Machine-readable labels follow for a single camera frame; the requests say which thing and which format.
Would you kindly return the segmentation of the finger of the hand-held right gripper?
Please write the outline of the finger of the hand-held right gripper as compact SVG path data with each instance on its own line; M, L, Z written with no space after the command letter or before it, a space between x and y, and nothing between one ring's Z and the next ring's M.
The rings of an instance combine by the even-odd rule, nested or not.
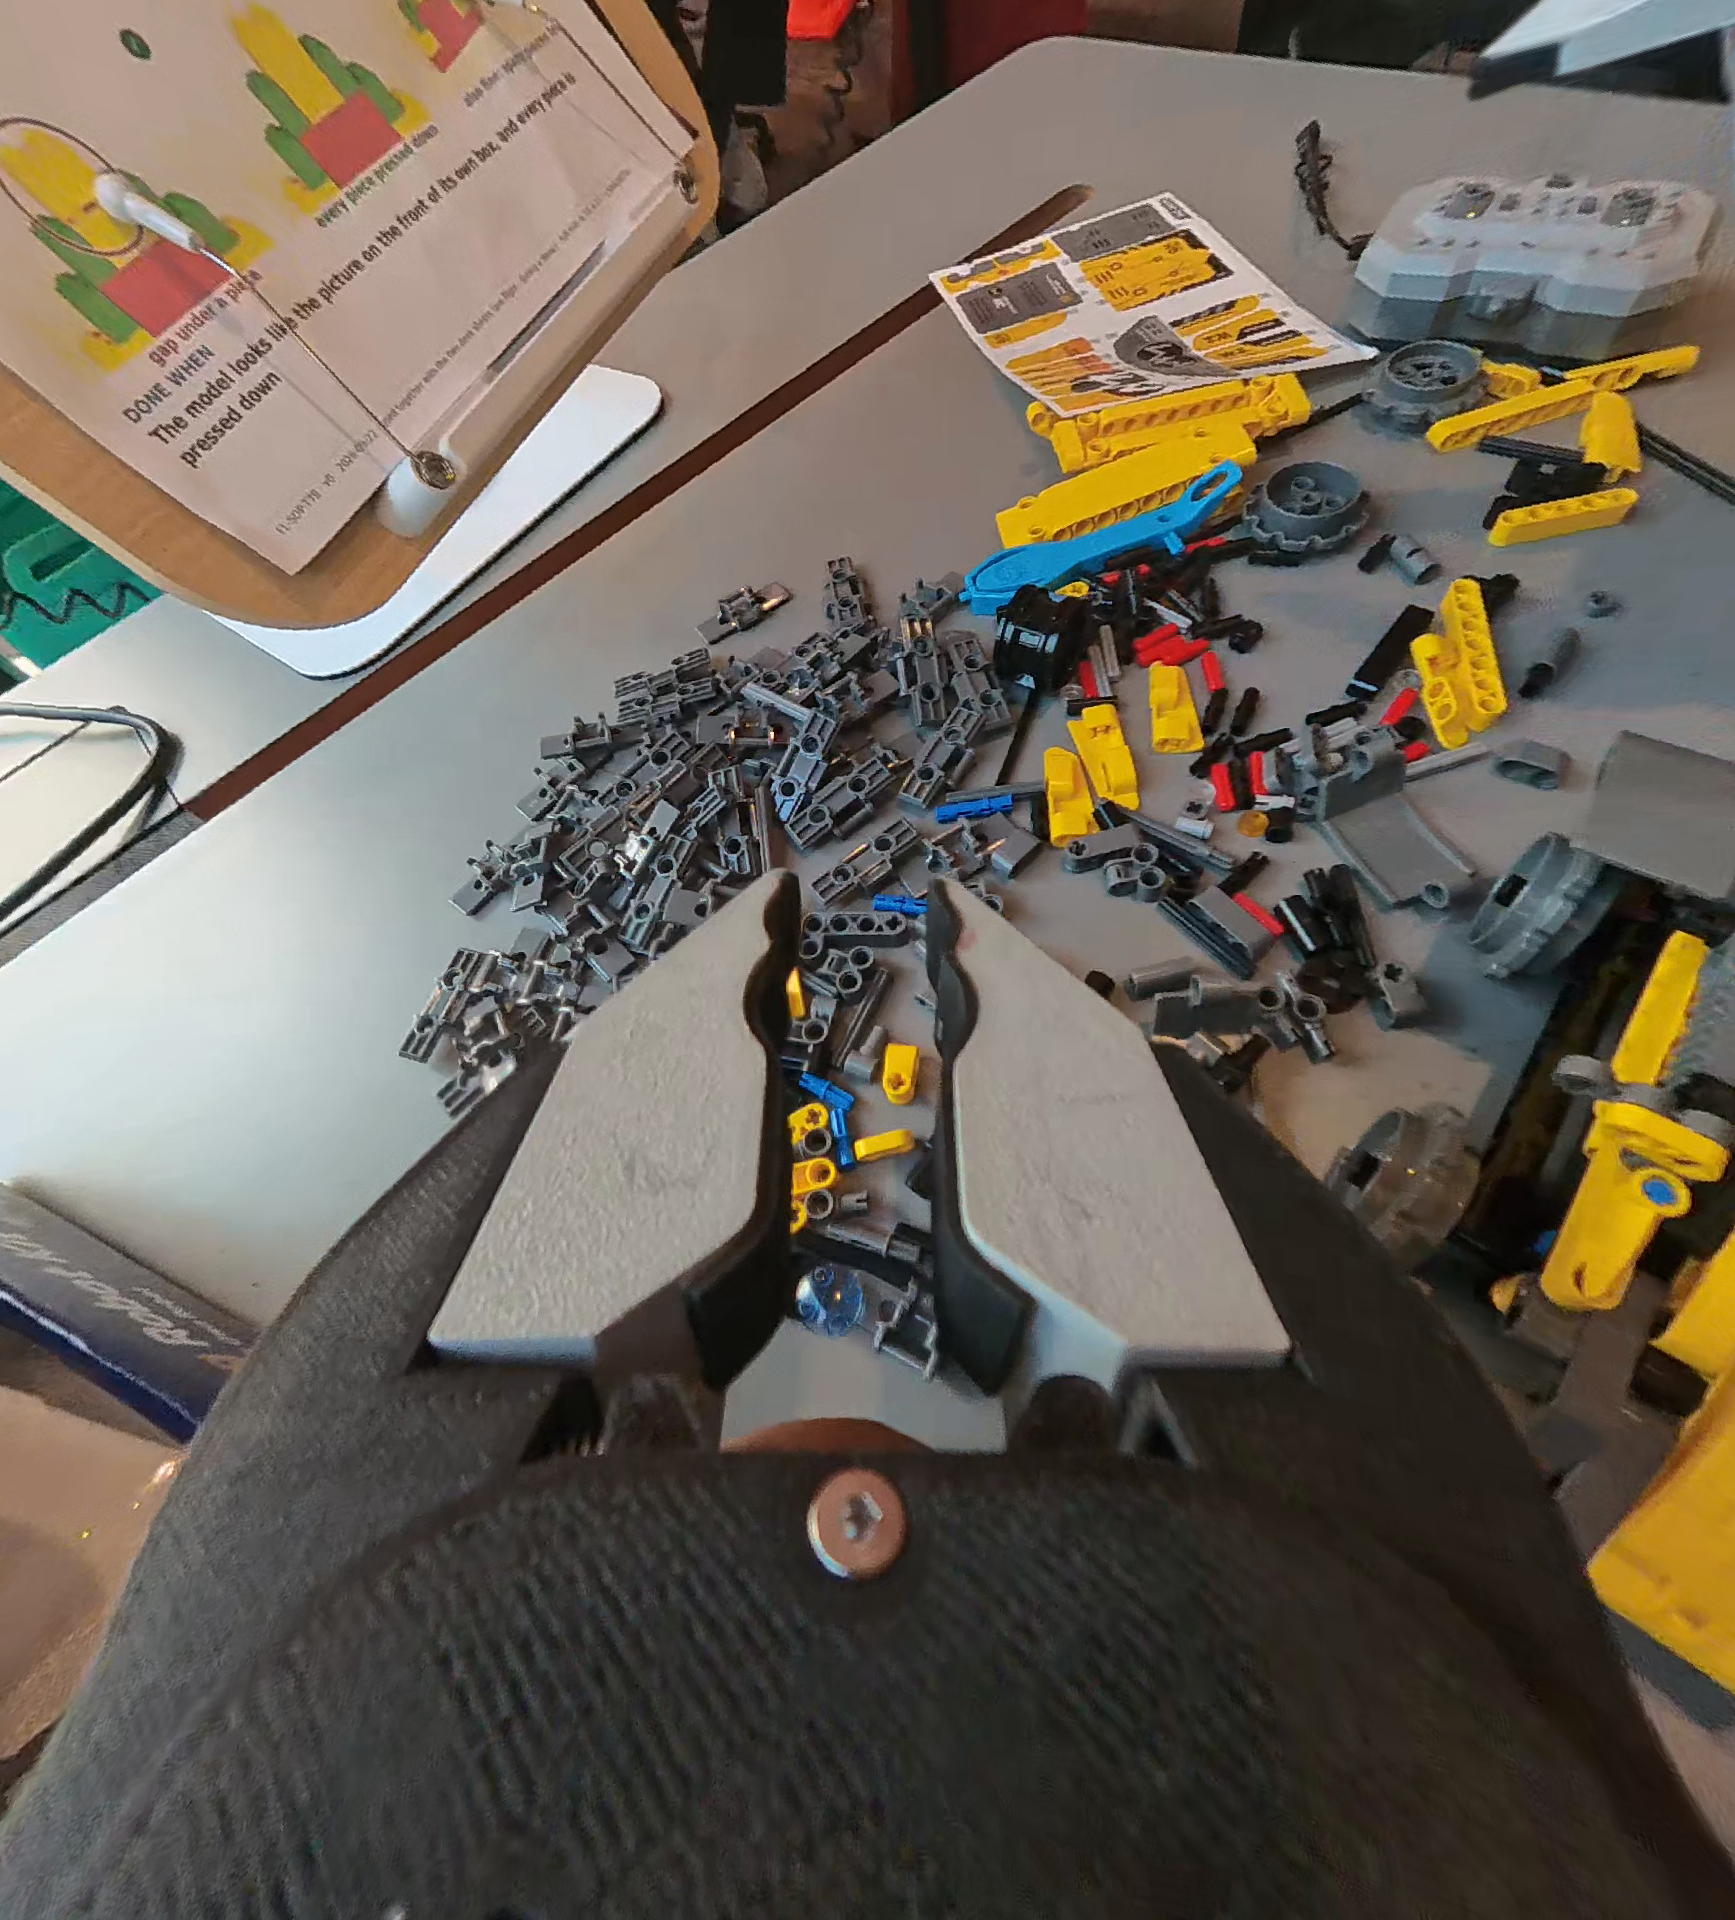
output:
M1733 2L1537 2L1477 62L1609 64L1731 26Z

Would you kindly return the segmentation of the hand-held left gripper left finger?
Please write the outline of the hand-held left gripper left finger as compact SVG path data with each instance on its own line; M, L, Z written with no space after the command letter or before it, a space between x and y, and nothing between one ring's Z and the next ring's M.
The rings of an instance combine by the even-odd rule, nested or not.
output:
M784 1317L786 977L800 882L760 876L584 1020L430 1330L444 1357L538 1362L610 1393L726 1391Z

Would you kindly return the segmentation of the pile of mixed small bricks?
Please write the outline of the pile of mixed small bricks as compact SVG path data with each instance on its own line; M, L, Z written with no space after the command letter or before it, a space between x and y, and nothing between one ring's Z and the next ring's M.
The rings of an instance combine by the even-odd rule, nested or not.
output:
M1289 944L1303 910L1253 895L1259 855L1213 843L1215 806L1239 796L1243 758L1227 739L1203 741L1201 723L1223 712L1211 636L1171 629L1139 635L1135 678L1149 702L1153 750L1177 758L1183 806L1167 823L1141 806L1131 749L1115 704L1117 630L1095 629L1075 680L1053 695L1003 685L1009 733L977 756L967 780L931 809L927 850L947 857L917 897L913 938L894 957L876 1041L832 1069L790 1069L796 1140L792 1223L810 1269L796 1309L812 1332L866 1330L876 1351L931 1380L959 1374L939 1344L931 1259L931 1127L939 1066L927 978L927 899L957 882L1005 912L1003 892L1035 858L1069 876L1093 876L1107 901L1159 912L1223 978L1195 963L1153 964L1085 987L1137 1024L1161 1066L1195 1061L1219 1090L1243 1090L1257 1059L1313 1045L1325 1054L1327 1008L1369 997L1371 963L1345 963L1345 984L1307 987L1301 974L1271 982L1265 964ZM921 1049L921 1089L907 1106L880 1092L886 1045Z

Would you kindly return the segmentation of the light grey wheel rim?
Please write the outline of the light grey wheel rim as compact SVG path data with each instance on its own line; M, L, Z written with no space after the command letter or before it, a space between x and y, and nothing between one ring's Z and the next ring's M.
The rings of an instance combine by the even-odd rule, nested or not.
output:
M1467 1117L1445 1102L1391 1108L1343 1147L1323 1187L1413 1272L1453 1232L1479 1182Z

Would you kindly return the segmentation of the pile of dark grey bricks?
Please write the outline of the pile of dark grey bricks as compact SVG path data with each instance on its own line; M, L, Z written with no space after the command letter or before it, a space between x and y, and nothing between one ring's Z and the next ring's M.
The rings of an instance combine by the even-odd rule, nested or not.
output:
M470 857L452 905L480 934L400 1042L440 1074L450 1119L774 870L802 875L790 1069L876 1041L894 957L925 914L894 899L947 864L927 850L931 809L1013 711L955 574L903 588L882 618L838 557L812 636L730 651L766 608L752 590L724 601L704 645L546 737L520 829Z

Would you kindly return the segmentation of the dark grey curved panel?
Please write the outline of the dark grey curved panel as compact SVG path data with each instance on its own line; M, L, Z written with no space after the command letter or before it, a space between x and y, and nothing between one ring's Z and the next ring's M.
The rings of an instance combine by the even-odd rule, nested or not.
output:
M1479 870L1407 798L1403 744L1389 728L1333 723L1273 755L1295 819L1351 869L1381 910L1451 910Z

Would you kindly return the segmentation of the black round wheel piece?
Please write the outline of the black round wheel piece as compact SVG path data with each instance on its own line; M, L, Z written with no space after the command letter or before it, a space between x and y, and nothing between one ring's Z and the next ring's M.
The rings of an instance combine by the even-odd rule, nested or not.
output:
M1035 585L1017 588L995 620L993 673L1015 689L1051 696L1075 680L1079 660L1095 638L1087 590L1067 592Z

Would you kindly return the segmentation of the dark grey toothed hub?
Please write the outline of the dark grey toothed hub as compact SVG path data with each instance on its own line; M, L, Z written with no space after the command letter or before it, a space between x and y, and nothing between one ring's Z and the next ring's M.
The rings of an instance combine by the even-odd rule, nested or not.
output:
M1371 498L1355 470L1301 460L1277 468L1251 489L1237 535L1249 564L1285 568L1349 546L1369 515Z

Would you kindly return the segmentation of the long yellow beam assembly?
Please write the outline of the long yellow beam assembly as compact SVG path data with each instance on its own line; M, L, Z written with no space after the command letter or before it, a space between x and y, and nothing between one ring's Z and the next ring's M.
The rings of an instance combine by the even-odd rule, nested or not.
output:
M1181 441L1229 441L1243 435L1259 444L1311 420L1311 399L1293 375L1267 375L1185 392L1117 401L1085 414L1057 417L1039 401L1025 413L1027 429L1045 441L1067 474L1101 468L1149 449Z

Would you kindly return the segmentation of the yellow seven-hole beam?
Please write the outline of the yellow seven-hole beam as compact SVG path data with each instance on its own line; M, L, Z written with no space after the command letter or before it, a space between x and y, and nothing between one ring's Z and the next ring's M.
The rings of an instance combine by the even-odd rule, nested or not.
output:
M1463 741L1491 731L1507 708L1491 615L1477 579L1459 577L1441 602L1451 725Z

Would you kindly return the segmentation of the black rectangular brick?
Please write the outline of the black rectangular brick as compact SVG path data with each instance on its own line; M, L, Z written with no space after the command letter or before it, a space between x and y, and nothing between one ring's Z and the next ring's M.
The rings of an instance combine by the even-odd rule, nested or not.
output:
M1407 667L1413 642L1427 635L1431 627L1431 608L1415 602L1405 605L1373 649L1359 660L1359 667L1345 685L1343 699L1353 704L1371 704Z

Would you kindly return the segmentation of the black office chair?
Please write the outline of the black office chair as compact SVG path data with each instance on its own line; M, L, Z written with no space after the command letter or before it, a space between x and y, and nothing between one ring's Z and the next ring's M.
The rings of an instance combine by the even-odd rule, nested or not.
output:
M12 933L32 917L58 882L94 852L100 843L122 824L134 824L140 839L154 820L156 806L174 796L172 780L182 758L180 739L158 721L130 708L54 707L26 701L0 701L0 723L30 723L56 728L56 746L88 731L132 735L142 750L142 764L130 784L84 829L44 858L30 875L0 899L0 937Z

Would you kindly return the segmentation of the blue brick separator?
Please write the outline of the blue brick separator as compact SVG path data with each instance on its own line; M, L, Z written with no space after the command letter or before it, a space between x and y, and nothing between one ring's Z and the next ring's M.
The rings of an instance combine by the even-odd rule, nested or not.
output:
M993 616L1021 588L1063 588L1115 570L1125 559L1161 553L1177 559L1227 512L1227 503L1245 474L1237 463L1221 463L1197 477L1187 491L1143 515L1061 540L1003 549L967 574L961 602L979 616Z

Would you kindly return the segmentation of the long yellow curved panel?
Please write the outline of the long yellow curved panel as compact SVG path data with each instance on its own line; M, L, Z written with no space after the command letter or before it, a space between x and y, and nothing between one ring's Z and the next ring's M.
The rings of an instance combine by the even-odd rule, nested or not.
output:
M1057 544L1175 507L1223 498L1243 477L1231 458L1163 458L1159 449L1075 474L995 517L1003 551Z

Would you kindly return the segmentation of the white stand base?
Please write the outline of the white stand base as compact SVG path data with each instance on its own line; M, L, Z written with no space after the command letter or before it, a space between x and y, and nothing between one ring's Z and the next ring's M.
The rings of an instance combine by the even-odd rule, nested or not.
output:
M614 463L658 420L662 407L662 391L652 378L592 364L380 608L314 630L244 620L226 627L310 680L344 678L370 667Z

